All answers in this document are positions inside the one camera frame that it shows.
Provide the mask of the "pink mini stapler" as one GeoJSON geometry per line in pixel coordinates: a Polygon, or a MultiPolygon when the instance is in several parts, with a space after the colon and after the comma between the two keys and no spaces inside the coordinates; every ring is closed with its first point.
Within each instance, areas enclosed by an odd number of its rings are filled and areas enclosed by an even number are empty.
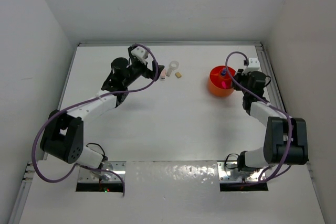
{"type": "Polygon", "coordinates": [[[165,77],[166,77],[166,70],[162,70],[162,72],[160,73],[160,80],[161,81],[164,81],[165,80],[165,77]]]}

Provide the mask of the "yellow eraser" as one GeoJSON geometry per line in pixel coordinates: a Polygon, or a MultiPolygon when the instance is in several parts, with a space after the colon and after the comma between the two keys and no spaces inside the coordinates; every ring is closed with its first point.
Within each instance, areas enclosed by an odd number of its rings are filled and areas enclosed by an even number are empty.
{"type": "Polygon", "coordinates": [[[182,77],[182,75],[181,75],[179,72],[177,72],[177,73],[175,74],[175,76],[176,76],[178,79],[182,77]]]}

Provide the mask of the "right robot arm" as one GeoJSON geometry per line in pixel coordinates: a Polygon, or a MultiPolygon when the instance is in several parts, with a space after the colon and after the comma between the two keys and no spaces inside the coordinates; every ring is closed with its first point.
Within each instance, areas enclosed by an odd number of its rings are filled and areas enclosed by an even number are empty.
{"type": "Polygon", "coordinates": [[[309,160],[307,125],[274,107],[264,97],[267,75],[260,71],[233,76],[233,88],[243,93],[243,109],[266,127],[264,144],[253,151],[243,151],[237,159],[239,172],[253,172],[274,165],[304,165],[309,160]]]}

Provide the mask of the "clear tape dispenser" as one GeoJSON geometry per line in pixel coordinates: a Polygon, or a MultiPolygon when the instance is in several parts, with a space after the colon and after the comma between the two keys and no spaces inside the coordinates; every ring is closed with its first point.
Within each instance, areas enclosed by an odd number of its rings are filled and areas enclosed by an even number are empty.
{"type": "Polygon", "coordinates": [[[169,67],[166,71],[166,76],[169,77],[171,75],[171,73],[179,68],[179,63],[177,61],[171,61],[169,64],[169,67]]]}

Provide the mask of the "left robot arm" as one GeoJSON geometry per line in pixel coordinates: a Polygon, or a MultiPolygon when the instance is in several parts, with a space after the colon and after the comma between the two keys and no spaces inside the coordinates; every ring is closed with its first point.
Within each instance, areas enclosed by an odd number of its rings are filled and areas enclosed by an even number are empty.
{"type": "Polygon", "coordinates": [[[85,128],[104,113],[121,105],[129,93],[129,85],[136,79],[144,77],[156,81],[163,69],[163,65],[156,64],[149,69],[147,63],[135,56],[115,59],[94,101],[63,113],[58,110],[50,113],[51,122],[44,130],[40,148],[68,164],[100,168],[107,157],[85,146],[85,128]]]}

